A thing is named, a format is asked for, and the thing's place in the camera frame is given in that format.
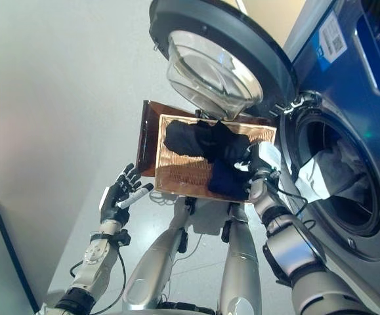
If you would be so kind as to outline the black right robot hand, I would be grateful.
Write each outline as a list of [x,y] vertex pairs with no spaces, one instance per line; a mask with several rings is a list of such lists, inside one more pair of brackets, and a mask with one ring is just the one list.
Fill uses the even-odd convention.
[[279,149],[270,142],[260,141],[250,144],[234,167],[248,173],[256,173],[261,169],[281,171],[281,163],[282,155]]

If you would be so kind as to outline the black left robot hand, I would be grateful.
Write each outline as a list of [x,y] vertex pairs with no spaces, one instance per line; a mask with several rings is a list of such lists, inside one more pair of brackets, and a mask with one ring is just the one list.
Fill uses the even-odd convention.
[[154,189],[152,183],[142,185],[140,177],[137,168],[130,163],[114,183],[105,188],[99,205],[101,224],[115,221],[124,227],[128,223],[130,206]]

